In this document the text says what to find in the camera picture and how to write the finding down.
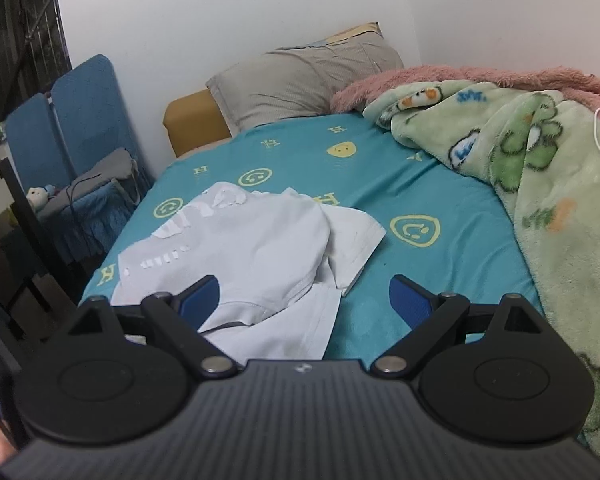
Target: blanket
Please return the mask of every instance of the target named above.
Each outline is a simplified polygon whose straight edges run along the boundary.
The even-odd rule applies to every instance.
[[[537,72],[512,72],[475,66],[453,68],[447,65],[421,65],[388,70],[356,81],[333,96],[331,113],[362,110],[383,92],[400,85],[451,79],[491,82],[502,88],[520,90],[559,90],[565,99],[577,101],[591,111],[600,107],[600,77],[585,75],[574,68],[559,66]]]
[[[600,456],[600,152],[593,113],[557,90],[447,80],[390,89],[363,115],[401,144],[493,186],[549,322],[594,378],[584,435]]]

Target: gray ribbed surface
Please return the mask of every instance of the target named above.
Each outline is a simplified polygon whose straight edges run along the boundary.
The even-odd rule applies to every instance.
[[[14,480],[600,478],[566,441],[525,452],[461,440],[433,424],[408,386],[357,362],[252,362],[206,383],[182,414],[141,440],[70,450],[36,442],[3,471]]]

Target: blue chair backrest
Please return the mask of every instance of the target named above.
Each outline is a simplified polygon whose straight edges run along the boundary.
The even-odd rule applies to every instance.
[[[6,134],[25,192],[47,184],[61,189],[75,178],[56,119],[42,94],[34,95],[7,117]]]
[[[54,84],[51,98],[78,174],[120,147],[138,159],[138,146],[107,57],[94,56],[63,75]]]

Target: white plush toy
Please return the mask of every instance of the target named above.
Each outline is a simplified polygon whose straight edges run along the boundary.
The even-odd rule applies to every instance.
[[[30,187],[27,191],[27,201],[33,211],[39,211],[49,202],[49,195],[43,187]]]

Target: yellow headboard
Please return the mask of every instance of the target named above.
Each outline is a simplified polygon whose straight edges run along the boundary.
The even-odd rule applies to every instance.
[[[167,128],[176,156],[231,137],[218,105],[207,88],[170,103],[162,123]]]

